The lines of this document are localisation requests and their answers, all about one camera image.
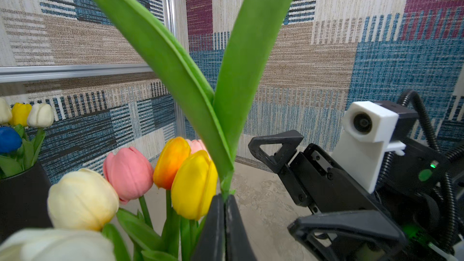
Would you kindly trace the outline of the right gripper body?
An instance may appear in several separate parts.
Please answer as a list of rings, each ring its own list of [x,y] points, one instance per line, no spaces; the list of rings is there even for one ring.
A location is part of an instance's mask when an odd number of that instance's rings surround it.
[[[387,210],[320,146],[310,144],[278,172],[293,202],[313,213]]]

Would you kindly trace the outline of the yellow tulip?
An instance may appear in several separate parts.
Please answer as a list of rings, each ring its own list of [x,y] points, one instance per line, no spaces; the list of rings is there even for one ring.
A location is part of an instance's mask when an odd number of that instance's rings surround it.
[[[12,126],[21,125],[27,127],[27,119],[32,110],[30,104],[16,103],[12,108],[12,119],[9,121],[9,124]]]
[[[198,221],[216,194],[218,172],[206,151],[190,155],[178,170],[171,189],[172,205],[180,216],[181,256],[188,261],[195,247]]]

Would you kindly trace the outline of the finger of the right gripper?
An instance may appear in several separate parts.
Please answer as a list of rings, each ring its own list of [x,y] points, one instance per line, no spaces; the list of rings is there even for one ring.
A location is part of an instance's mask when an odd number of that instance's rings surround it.
[[[253,157],[266,165],[273,173],[279,174],[285,164],[297,153],[298,145],[304,136],[296,130],[290,130],[280,134],[253,137],[248,148]],[[281,145],[272,155],[267,154],[262,146]]]
[[[290,235],[319,261],[354,261],[364,245],[383,253],[379,261],[394,259],[406,246],[404,232],[376,210],[340,211],[297,218]]]

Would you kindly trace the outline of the blue tulip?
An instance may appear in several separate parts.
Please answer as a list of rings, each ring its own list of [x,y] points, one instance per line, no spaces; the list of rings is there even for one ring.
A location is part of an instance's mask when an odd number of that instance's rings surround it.
[[[22,172],[15,153],[22,146],[22,138],[11,127],[1,126],[1,178]]]

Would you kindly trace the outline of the black cylindrical vase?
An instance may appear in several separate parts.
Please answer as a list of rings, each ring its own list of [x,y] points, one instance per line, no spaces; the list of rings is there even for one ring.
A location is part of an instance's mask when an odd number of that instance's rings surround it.
[[[40,163],[1,180],[1,242],[23,228],[52,228],[47,210],[50,187]]]

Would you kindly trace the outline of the deep pink tulip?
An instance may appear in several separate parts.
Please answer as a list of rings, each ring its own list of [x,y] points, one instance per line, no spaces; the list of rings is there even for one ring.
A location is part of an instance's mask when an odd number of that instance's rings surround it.
[[[124,147],[109,153],[103,162],[103,174],[112,185],[122,204],[139,200],[145,223],[152,221],[144,195],[153,186],[153,167],[148,159],[134,147]]]

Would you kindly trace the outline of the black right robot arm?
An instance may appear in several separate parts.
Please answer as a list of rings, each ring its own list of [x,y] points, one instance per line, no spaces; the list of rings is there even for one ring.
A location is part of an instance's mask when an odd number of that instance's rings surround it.
[[[342,127],[330,153],[296,130],[249,142],[311,211],[290,235],[320,261],[461,261],[464,148],[440,151],[419,94],[353,102]]]

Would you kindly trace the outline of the cream white tulip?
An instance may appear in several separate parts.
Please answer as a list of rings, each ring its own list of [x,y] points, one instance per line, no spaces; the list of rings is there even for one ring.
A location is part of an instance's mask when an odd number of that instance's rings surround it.
[[[37,134],[33,140],[34,156],[32,165],[37,162],[43,141],[45,139],[45,128],[54,123],[54,109],[47,103],[36,103],[32,106],[31,112],[27,118],[29,127],[37,128]]]

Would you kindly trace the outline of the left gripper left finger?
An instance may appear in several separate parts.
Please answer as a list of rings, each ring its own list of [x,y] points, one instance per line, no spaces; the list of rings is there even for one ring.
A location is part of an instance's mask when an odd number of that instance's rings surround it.
[[[224,256],[225,213],[222,195],[213,197],[191,261],[221,261]]]

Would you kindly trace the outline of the light pink tulip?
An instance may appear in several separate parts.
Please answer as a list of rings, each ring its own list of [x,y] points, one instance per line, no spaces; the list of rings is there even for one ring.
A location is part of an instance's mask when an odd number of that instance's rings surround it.
[[[188,145],[190,146],[191,154],[195,154],[198,151],[207,151],[202,140],[187,140]]]

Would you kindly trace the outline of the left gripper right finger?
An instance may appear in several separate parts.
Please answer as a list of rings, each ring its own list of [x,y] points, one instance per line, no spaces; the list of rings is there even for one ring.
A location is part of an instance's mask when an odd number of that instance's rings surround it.
[[[229,195],[225,202],[225,259],[257,261],[234,195]]]

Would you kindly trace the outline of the orange tulip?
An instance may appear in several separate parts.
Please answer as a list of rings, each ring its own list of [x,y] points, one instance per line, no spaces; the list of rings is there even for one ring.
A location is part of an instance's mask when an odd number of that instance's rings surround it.
[[[178,260],[180,219],[172,208],[171,188],[175,176],[185,159],[190,155],[190,146],[182,137],[169,140],[164,146],[153,173],[153,183],[166,192],[166,221],[162,238],[166,252]]]

